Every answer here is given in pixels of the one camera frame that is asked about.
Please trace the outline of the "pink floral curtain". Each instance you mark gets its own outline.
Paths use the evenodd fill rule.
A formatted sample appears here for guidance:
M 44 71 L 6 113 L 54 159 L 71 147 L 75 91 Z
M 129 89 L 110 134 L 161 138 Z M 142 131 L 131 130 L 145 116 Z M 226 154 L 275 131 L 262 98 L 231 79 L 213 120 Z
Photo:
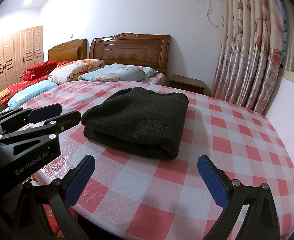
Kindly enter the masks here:
M 281 0 L 222 0 L 222 35 L 211 95 L 263 113 L 283 55 Z

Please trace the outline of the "glossy brown wooden headboard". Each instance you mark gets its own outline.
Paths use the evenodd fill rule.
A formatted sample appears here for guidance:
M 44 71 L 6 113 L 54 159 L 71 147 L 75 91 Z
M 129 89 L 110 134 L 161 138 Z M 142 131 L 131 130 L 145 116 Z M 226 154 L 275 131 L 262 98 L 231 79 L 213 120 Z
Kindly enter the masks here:
M 119 63 L 150 67 L 166 75 L 170 38 L 169 35 L 134 33 L 94 38 L 88 57 L 101 59 L 106 65 Z

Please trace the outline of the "dark wooden nightstand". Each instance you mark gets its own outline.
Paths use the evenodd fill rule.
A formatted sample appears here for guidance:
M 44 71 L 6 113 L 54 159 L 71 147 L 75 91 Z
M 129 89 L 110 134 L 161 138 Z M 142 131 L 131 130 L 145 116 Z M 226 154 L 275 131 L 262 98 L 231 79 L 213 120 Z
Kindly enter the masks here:
M 173 75 L 169 79 L 169 85 L 172 88 L 178 88 L 198 94 L 203 94 L 205 90 L 205 83 L 202 80 L 193 79 L 181 75 Z

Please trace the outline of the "dark striped knit sweater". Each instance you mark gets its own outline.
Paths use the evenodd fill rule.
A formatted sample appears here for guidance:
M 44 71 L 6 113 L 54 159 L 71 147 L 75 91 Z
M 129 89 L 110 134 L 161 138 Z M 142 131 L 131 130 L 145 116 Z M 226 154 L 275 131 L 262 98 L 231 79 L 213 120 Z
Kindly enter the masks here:
M 160 160 L 178 156 L 189 105 L 183 93 L 122 89 L 81 117 L 84 136 L 130 154 Z

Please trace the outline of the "beige louvered wardrobe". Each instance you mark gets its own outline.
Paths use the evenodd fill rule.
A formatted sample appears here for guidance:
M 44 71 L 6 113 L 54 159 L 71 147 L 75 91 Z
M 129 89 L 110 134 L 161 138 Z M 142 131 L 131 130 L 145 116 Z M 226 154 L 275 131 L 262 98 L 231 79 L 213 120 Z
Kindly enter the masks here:
M 22 80 L 26 68 L 44 62 L 43 29 L 41 25 L 0 35 L 0 91 Z

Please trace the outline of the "light blue floral folded quilt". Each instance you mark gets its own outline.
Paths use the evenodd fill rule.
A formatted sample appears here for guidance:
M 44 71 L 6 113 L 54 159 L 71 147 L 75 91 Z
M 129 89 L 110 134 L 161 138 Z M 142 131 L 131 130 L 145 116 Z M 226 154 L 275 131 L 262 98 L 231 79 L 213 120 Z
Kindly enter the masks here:
M 150 67 L 114 63 L 82 74 L 78 80 L 92 82 L 145 81 L 157 73 L 158 71 Z

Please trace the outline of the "pink checkered bed cover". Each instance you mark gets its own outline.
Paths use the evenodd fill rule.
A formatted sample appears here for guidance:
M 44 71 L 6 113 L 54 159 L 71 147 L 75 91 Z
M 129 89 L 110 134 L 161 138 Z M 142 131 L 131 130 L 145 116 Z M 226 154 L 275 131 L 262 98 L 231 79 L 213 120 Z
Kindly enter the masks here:
M 83 126 L 60 135 L 61 155 L 35 178 L 49 184 L 95 158 L 95 171 L 74 210 L 125 239 L 202 239 L 222 209 L 197 171 L 207 155 L 231 179 L 267 183 L 281 236 L 294 230 L 294 165 L 271 123 L 261 114 L 205 95 L 187 92 L 189 107 L 180 152 L 159 161 L 90 142 Z

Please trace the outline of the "light blue pillow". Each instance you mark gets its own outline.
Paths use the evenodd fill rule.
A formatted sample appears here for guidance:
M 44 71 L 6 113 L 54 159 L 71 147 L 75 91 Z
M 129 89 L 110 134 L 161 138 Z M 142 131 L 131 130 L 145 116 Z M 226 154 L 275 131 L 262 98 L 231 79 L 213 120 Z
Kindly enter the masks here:
M 11 99 L 8 101 L 8 107 L 10 110 L 18 108 L 24 103 L 30 101 L 32 98 L 57 87 L 58 85 L 50 80 L 43 80 L 36 84 L 33 84 L 19 92 L 17 92 Z

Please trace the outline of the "red bedding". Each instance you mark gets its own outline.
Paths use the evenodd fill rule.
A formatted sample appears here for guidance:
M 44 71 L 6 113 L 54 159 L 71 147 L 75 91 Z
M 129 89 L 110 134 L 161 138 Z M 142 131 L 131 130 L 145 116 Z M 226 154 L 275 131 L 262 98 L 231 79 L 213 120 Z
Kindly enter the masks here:
M 25 69 L 22 73 L 22 79 L 20 81 L 10 85 L 0 92 L 0 110 L 8 107 L 8 101 L 16 93 L 47 79 L 52 70 L 70 62 L 71 61 L 47 61 Z

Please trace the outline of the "orange floral white folded quilt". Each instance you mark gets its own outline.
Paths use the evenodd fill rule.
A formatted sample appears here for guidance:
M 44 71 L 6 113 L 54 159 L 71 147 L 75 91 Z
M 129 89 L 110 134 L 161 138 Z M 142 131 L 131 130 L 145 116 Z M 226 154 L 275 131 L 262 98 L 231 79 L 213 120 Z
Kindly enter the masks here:
M 82 74 L 103 68 L 105 63 L 103 60 L 85 59 L 76 60 L 61 66 L 57 66 L 48 76 L 48 80 L 62 85 L 70 81 L 77 81 Z

